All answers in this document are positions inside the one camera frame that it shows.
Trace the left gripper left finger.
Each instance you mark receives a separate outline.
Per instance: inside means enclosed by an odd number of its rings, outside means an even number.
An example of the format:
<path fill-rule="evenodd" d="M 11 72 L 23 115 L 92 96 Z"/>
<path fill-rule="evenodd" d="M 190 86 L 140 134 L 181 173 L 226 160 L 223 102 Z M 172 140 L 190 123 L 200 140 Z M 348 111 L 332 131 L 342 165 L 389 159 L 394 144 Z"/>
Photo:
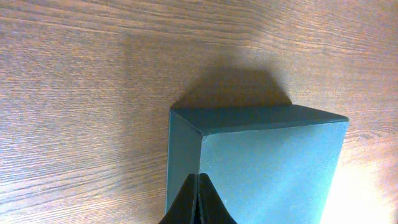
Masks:
<path fill-rule="evenodd" d="M 198 176 L 189 174 L 159 224 L 195 224 L 198 197 Z"/>

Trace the dark green box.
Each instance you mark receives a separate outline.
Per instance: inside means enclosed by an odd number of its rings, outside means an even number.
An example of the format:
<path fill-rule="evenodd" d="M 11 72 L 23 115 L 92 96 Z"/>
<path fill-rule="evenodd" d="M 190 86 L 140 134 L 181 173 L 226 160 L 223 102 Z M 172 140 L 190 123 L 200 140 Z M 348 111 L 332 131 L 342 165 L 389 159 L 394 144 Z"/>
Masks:
<path fill-rule="evenodd" d="M 318 223 L 348 126 L 300 105 L 173 108 L 165 214 L 189 174 L 207 174 L 236 223 Z"/>

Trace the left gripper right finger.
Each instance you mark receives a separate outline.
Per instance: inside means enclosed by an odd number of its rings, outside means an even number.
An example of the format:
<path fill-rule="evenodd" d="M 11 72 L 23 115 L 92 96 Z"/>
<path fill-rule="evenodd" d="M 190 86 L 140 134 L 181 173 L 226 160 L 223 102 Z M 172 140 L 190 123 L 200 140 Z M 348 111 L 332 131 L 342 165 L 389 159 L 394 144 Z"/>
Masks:
<path fill-rule="evenodd" d="M 197 223 L 236 224 L 207 174 L 199 175 Z"/>

